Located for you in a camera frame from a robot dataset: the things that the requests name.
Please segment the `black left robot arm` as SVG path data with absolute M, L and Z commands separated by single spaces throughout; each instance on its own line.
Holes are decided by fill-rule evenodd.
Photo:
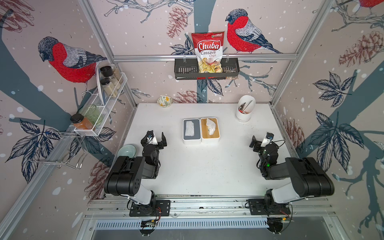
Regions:
M 161 167 L 160 150 L 167 146 L 167 139 L 161 134 L 158 141 L 154 131 L 147 131 L 141 139 L 142 155 L 120 156 L 115 161 L 104 182 L 106 194 L 130 199 L 138 207 L 154 208 L 155 193 L 141 184 L 142 179 L 156 179 Z

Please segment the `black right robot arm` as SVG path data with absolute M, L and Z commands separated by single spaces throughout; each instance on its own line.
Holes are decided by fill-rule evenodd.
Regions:
M 284 163 L 277 163 L 280 148 L 273 141 L 274 134 L 267 132 L 262 141 L 252 137 L 250 148 L 259 154 L 257 168 L 265 180 L 290 179 L 290 183 L 267 190 L 264 199 L 258 202 L 271 212 L 271 208 L 282 208 L 290 202 L 305 198 L 331 196 L 335 186 L 326 172 L 314 158 L 285 158 Z

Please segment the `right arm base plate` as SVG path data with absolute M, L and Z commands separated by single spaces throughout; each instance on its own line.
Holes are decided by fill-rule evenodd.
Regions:
M 291 209 L 288 204 L 277 204 L 274 201 L 266 203 L 264 199 L 249 199 L 247 200 L 247 205 L 252 216 L 291 215 Z

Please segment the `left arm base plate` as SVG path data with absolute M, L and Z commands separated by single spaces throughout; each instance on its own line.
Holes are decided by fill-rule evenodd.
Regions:
M 155 200 L 149 205 L 138 205 L 132 202 L 128 207 L 130 217 L 168 217 L 171 202 L 168 200 Z

